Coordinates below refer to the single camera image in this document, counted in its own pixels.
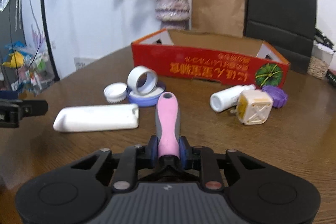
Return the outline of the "pink pet grooming brush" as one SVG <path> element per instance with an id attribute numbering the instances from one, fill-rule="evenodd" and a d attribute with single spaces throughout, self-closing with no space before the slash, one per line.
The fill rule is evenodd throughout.
<path id="1" fill-rule="evenodd" d="M 164 92 L 155 109 L 158 173 L 176 174 L 180 168 L 180 111 L 176 96 Z"/>

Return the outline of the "white remote control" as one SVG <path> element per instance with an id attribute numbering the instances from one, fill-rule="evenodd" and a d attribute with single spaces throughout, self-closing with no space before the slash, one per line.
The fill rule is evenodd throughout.
<path id="1" fill-rule="evenodd" d="M 66 107 L 58 113 L 53 128 L 58 132 L 126 130 L 138 127 L 136 104 Z"/>

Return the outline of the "white spray bottle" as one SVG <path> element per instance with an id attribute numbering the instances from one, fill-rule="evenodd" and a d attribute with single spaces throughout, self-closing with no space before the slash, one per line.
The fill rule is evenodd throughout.
<path id="1" fill-rule="evenodd" d="M 254 85 L 236 85 L 216 92 L 210 97 L 210 106 L 217 113 L 223 112 L 237 105 L 239 96 L 243 91 L 255 89 Z"/>

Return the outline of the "white tape roll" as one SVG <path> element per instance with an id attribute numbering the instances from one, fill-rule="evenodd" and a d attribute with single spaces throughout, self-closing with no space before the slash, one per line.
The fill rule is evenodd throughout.
<path id="1" fill-rule="evenodd" d="M 134 67 L 127 77 L 128 87 L 141 96 L 151 93 L 157 82 L 158 76 L 155 71 L 142 65 Z"/>

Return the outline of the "small white jar lid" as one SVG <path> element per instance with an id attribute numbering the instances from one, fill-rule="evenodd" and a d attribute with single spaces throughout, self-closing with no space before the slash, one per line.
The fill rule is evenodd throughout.
<path id="1" fill-rule="evenodd" d="M 127 84 L 110 84 L 104 89 L 103 94 L 109 103 L 119 103 L 127 97 Z"/>

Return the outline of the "white cube charger plug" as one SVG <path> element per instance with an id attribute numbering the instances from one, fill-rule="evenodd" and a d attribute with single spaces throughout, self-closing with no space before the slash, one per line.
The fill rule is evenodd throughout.
<path id="1" fill-rule="evenodd" d="M 232 114 L 238 118 L 241 124 L 258 125 L 267 121 L 273 107 L 272 97 L 261 90 L 245 90 L 239 98 Z"/>

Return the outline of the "purple toothed plastic lid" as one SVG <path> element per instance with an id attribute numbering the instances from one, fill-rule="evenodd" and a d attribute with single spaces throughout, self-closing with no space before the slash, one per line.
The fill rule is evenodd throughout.
<path id="1" fill-rule="evenodd" d="M 273 99 L 274 108 L 279 109 L 285 106 L 288 101 L 288 94 L 277 86 L 266 85 L 262 87 L 262 91 L 268 93 L 268 95 Z"/>

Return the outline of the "red cardboard box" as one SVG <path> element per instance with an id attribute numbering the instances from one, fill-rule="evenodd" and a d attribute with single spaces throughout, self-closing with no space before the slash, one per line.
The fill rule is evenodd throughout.
<path id="1" fill-rule="evenodd" d="M 208 32 L 160 30 L 131 43 L 134 65 L 160 76 L 282 87 L 289 61 L 269 43 Z"/>

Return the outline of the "pink marbled ceramic vase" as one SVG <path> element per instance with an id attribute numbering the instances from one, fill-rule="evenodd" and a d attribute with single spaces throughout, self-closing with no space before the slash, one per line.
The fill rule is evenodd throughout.
<path id="1" fill-rule="evenodd" d="M 183 22 L 190 18 L 189 0 L 156 0 L 155 15 L 161 22 Z"/>

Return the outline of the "brown paper bag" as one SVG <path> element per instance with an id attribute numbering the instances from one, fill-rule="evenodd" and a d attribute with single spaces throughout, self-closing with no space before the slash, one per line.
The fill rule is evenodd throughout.
<path id="1" fill-rule="evenodd" d="M 245 0 L 191 0 L 191 28 L 242 37 Z"/>

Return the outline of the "dark red small box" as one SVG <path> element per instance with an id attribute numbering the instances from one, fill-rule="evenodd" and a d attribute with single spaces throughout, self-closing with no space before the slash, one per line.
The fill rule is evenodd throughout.
<path id="1" fill-rule="evenodd" d="M 326 79 L 333 87 L 336 87 L 336 73 L 335 70 L 328 69 L 326 72 Z"/>

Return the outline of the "clear seed container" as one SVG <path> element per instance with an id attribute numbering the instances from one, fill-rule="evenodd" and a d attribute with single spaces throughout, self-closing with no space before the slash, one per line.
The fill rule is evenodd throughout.
<path id="1" fill-rule="evenodd" d="M 315 29 L 313 48 L 307 74 L 324 80 L 335 54 L 335 44 L 318 28 Z"/>

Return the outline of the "black paper bag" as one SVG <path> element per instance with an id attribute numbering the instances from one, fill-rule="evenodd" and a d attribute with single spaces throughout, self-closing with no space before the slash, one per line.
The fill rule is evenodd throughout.
<path id="1" fill-rule="evenodd" d="M 244 35 L 272 45 L 298 73 L 307 73 L 317 0 L 247 0 Z"/>

